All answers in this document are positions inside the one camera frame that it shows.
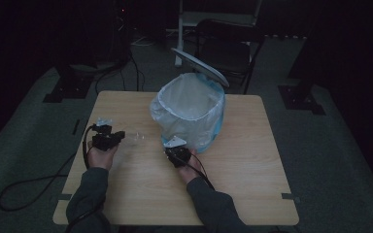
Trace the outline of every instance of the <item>dark background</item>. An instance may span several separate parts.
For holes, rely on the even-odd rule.
[[[254,5],[185,0],[192,11],[252,13]],[[178,9],[172,0],[0,1],[0,130],[55,63],[121,59],[133,27],[162,41]],[[283,39],[308,37],[289,77],[328,88],[373,171],[373,1],[266,0],[257,25]]]

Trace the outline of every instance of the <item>black cable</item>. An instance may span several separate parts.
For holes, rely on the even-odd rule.
[[[198,160],[199,165],[201,165],[202,170],[204,170],[205,177],[208,178],[207,172],[205,171],[205,167],[204,167],[204,165],[202,165],[201,160],[199,160],[199,158],[195,154],[193,154],[193,153],[192,153],[192,156],[194,156],[196,158],[196,160]]]
[[[136,91],[139,91],[139,70],[138,70],[138,65],[135,62],[135,59],[132,55],[132,53],[129,54],[132,60],[132,63],[135,65],[135,70],[136,70]]]
[[[120,76],[122,77],[123,90],[126,91],[125,77],[123,76],[122,70],[120,70]]]
[[[201,171],[198,171],[196,168],[192,167],[191,165],[189,165],[187,162],[183,161],[181,158],[177,157],[177,156],[174,156],[172,154],[168,154],[169,156],[172,156],[173,158],[177,159],[178,161],[182,162],[183,164],[185,164],[186,166],[188,166],[189,168],[191,168],[193,171],[195,171],[202,179],[204,179],[204,181],[207,183],[207,185],[212,189],[212,190],[215,190],[214,186],[211,184],[210,180],[208,179],[208,177],[206,176],[206,174],[203,174]],[[205,171],[205,168],[202,166],[202,163],[201,161],[199,161],[198,159],[198,162],[201,164],[201,167],[204,169]]]
[[[80,221],[84,220],[85,218],[95,214],[95,212],[99,211],[102,206],[104,205],[105,198],[96,205],[95,208],[83,213],[82,215],[78,216],[77,218],[73,219],[69,224],[68,227],[66,227],[65,233],[69,233],[72,230],[72,227],[74,227],[76,224],[78,224]]]
[[[84,140],[83,140],[83,156],[84,156],[84,162],[85,162],[85,167],[86,169],[89,168],[89,163],[87,161],[87,154],[88,154],[88,151],[86,151],[86,137],[87,137],[87,133],[89,132],[89,130],[91,130],[93,128],[93,125],[90,125],[87,130],[85,131],[85,134],[84,134]]]
[[[96,95],[99,94],[99,91],[98,91],[98,84],[99,82],[105,77],[107,76],[109,73],[111,73],[111,71],[113,71],[112,69],[110,70],[107,70],[101,77],[99,77],[99,79],[96,81],[96,84],[95,84],[95,92],[96,92]]]
[[[67,177],[67,175],[60,175],[60,172],[62,171],[62,169],[69,163],[69,161],[71,161],[71,159],[75,157],[75,154],[73,153],[63,164],[62,166],[59,168],[59,170],[56,172],[55,175],[52,175],[52,176],[47,176],[47,177],[42,177],[42,178],[37,178],[37,179],[31,179],[31,180],[26,180],[26,181],[21,181],[21,182],[15,182],[15,183],[11,183],[9,185],[7,185],[0,193],[0,210],[4,211],[4,212],[15,212],[15,211],[20,211],[22,209],[25,209],[27,207],[29,207],[30,205],[32,205],[33,203],[35,203],[43,194],[45,191],[47,191],[47,189],[51,186],[51,184],[53,183],[53,181],[56,179],[56,178],[59,178],[59,177]],[[20,207],[15,207],[15,208],[9,208],[9,207],[5,207],[3,204],[2,204],[2,199],[4,197],[4,195],[8,192],[9,189],[11,189],[12,187],[14,186],[17,186],[19,184],[22,184],[22,183],[32,183],[32,182],[38,182],[38,181],[42,181],[42,180],[46,180],[46,179],[51,179],[50,182],[44,187],[44,189],[35,197],[32,199],[32,201],[26,203],[25,205],[23,206],[20,206]]]
[[[139,71],[139,73],[141,73],[143,79],[142,79],[142,84],[141,84],[141,90],[144,91],[144,85],[145,85],[145,75],[144,73],[142,73],[142,71]]]

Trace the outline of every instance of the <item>wooden table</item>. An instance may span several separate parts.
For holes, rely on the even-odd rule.
[[[159,126],[149,109],[155,95],[103,91],[98,96],[88,124],[99,117],[110,118],[114,121],[113,132],[127,132],[110,172],[104,213],[111,224],[202,225],[185,184],[163,153]],[[131,137],[134,132],[144,139],[135,141]],[[259,96],[226,95],[220,134],[198,157],[215,189],[232,196],[246,224],[298,222],[293,200],[282,197],[290,189]],[[84,171],[80,146],[62,194],[75,193]],[[67,200],[59,200],[53,215],[55,223],[67,224],[67,205]]]

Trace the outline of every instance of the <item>hand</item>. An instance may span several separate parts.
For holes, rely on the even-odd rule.
[[[190,150],[190,152],[193,155],[196,155],[196,150]],[[196,170],[201,171],[201,164],[198,162],[198,159],[196,159],[195,156],[190,157],[188,164]],[[199,177],[199,174],[188,166],[179,167],[178,172],[180,173],[181,178],[186,184],[188,184],[193,179]]]
[[[100,150],[92,146],[92,142],[87,143],[89,152],[87,153],[87,162],[89,167],[98,167],[106,170],[111,170],[114,154],[118,150],[118,146],[107,151]]]

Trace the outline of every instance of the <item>gray sleeve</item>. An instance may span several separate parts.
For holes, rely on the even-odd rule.
[[[84,172],[81,185],[66,209],[68,222],[96,209],[105,200],[109,172],[102,168],[89,168]],[[71,232],[111,232],[111,224],[102,213],[103,207],[82,219]]]
[[[253,232],[239,217],[232,197],[212,190],[201,178],[190,181],[186,190],[199,219],[211,233]]]

